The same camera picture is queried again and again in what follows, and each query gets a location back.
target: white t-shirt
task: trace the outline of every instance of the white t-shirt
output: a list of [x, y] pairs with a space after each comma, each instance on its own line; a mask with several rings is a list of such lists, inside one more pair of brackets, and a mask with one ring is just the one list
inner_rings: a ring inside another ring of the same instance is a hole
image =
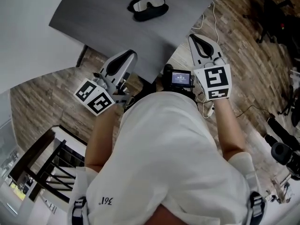
[[158, 92], [124, 114], [101, 172], [87, 171], [92, 225], [142, 225], [159, 204], [190, 225], [229, 225], [246, 221], [254, 167], [245, 152], [223, 159], [194, 101]]

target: wood plank flooring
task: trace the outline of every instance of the wood plank flooring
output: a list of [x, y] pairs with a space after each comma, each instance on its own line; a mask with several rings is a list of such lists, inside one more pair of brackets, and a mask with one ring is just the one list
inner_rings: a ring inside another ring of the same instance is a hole
[[[257, 44], [255, 40], [260, 37], [262, 29], [255, 22], [242, 17], [243, 14], [250, 13], [253, 1], [263, 4], [262, 0], [214, 0], [219, 44], [231, 65], [233, 86], [230, 101], [237, 116], [251, 105], [277, 114], [286, 105], [281, 93], [287, 92], [290, 84], [289, 70], [292, 62], [286, 48], [271, 44], [267, 38], [262, 44]], [[300, 1], [292, 2], [295, 5], [293, 12], [299, 15]], [[192, 29], [190, 33], [216, 40], [212, 11], [213, 5], [204, 12], [203, 27], [200, 30]], [[287, 8], [285, 12], [290, 13], [290, 9]], [[202, 18], [194, 26], [199, 27], [201, 20]], [[100, 70], [106, 59], [98, 52], [88, 50], [81, 67], [44, 75], [11, 89], [15, 133], [22, 149], [27, 150], [48, 128], [57, 124], [88, 141], [95, 117], [77, 102], [73, 93], [84, 78], [91, 78], [93, 72]], [[182, 41], [169, 63], [179, 69], [193, 68], [187, 38]], [[133, 94], [142, 88], [136, 75], [130, 77], [127, 86]], [[195, 93], [200, 93], [199, 87], [196, 87]], [[122, 113], [120, 108], [114, 139]], [[266, 123], [267, 117], [267, 112], [251, 107], [238, 118], [264, 191], [273, 189], [271, 178], [276, 177], [281, 182], [288, 175], [287, 169], [271, 157], [270, 147], [262, 137], [268, 132], [279, 139]], [[291, 134], [299, 137], [298, 130], [292, 127], [290, 116], [277, 116], [276, 119]], [[207, 119], [207, 123], [218, 144], [215, 116]]]

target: camera screen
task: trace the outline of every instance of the camera screen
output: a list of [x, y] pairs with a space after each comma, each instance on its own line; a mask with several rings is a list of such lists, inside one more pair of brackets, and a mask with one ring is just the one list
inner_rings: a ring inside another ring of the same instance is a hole
[[187, 73], [172, 72], [172, 83], [189, 85], [190, 75]]

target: gray table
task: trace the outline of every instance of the gray table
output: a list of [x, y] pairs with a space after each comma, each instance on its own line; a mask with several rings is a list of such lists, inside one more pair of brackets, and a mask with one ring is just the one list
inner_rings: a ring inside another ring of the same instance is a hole
[[134, 50], [135, 72], [152, 82], [213, 0], [165, 0], [169, 11], [146, 22], [133, 20], [130, 1], [62, 0], [50, 26], [107, 57]]

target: floor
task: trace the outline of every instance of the floor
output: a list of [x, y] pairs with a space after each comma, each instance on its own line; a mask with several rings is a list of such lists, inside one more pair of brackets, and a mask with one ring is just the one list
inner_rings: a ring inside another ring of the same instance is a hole
[[[272, 44], [268, 39], [262, 44], [255, 40], [262, 31], [255, 22], [244, 19], [249, 14], [251, 5], [261, 0], [214, 0], [217, 31], [221, 49], [231, 65], [232, 94], [230, 102], [236, 115], [240, 115], [251, 105], [268, 110], [273, 114], [285, 107], [282, 92], [289, 87], [289, 70], [292, 68], [287, 50], [283, 45]], [[300, 2], [295, 4], [294, 13], [300, 16]], [[203, 27], [192, 29], [198, 33], [217, 39], [214, 30], [213, 4], [204, 12]], [[194, 27], [201, 25], [202, 17]], [[25, 82], [11, 89], [12, 115], [18, 144], [27, 150], [48, 128], [61, 124], [81, 139], [88, 141], [95, 117], [73, 97], [73, 93], [84, 78], [91, 78], [92, 72], [98, 72], [106, 57], [94, 50], [88, 50], [79, 68], [69, 68]], [[191, 70], [192, 57], [188, 39], [178, 47], [170, 58], [175, 68]], [[127, 83], [133, 94], [141, 90], [141, 83], [132, 75]], [[116, 138], [122, 109], [118, 110], [114, 139]], [[249, 108], [238, 121], [245, 133], [247, 149], [252, 154], [263, 191], [273, 189], [271, 178], [280, 182], [288, 171], [277, 164], [270, 155], [270, 147], [262, 135], [266, 132], [279, 139], [266, 123], [268, 113], [254, 107]], [[277, 116], [278, 122], [291, 134], [298, 135], [298, 130], [291, 125], [290, 117]], [[211, 134], [218, 144], [215, 116], [207, 119]]]

